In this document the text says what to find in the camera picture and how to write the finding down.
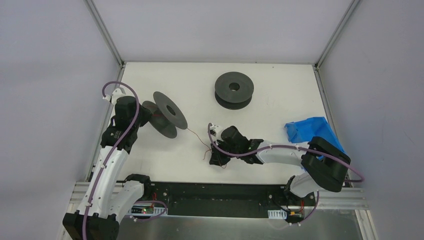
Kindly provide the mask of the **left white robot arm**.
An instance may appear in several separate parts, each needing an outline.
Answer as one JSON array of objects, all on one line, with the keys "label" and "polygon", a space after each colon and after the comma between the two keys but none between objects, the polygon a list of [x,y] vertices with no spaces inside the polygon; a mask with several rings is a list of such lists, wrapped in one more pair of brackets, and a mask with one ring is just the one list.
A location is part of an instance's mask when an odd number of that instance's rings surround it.
[{"label": "left white robot arm", "polygon": [[66,213],[62,224],[73,240],[115,240],[120,223],[134,203],[152,198],[150,177],[130,174],[116,196],[118,175],[138,138],[138,130],[152,117],[133,96],[113,100],[115,114],[101,137],[101,149],[92,179],[74,213]]}]

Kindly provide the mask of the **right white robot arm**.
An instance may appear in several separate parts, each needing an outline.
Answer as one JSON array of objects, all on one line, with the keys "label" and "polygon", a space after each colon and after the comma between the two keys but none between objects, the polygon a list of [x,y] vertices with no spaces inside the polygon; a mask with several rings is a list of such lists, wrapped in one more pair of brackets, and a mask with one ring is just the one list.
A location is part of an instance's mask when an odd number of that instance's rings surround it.
[{"label": "right white robot arm", "polygon": [[211,165],[226,165],[237,158],[250,165],[283,164],[302,168],[303,173],[292,176],[284,187],[284,200],[290,205],[319,190],[340,192],[351,163],[344,152],[320,136],[312,137],[305,148],[248,139],[233,125],[222,128],[209,123],[207,132],[212,150]]}]

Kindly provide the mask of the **black cable spool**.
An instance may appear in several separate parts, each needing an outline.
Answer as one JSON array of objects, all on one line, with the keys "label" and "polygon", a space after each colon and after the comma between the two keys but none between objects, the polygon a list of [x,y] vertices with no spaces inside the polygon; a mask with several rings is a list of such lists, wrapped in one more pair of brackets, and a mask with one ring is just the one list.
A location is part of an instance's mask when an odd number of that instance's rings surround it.
[{"label": "black cable spool", "polygon": [[245,108],[251,102],[253,93],[253,81],[241,72],[223,73],[214,83],[215,100],[228,110]]}]

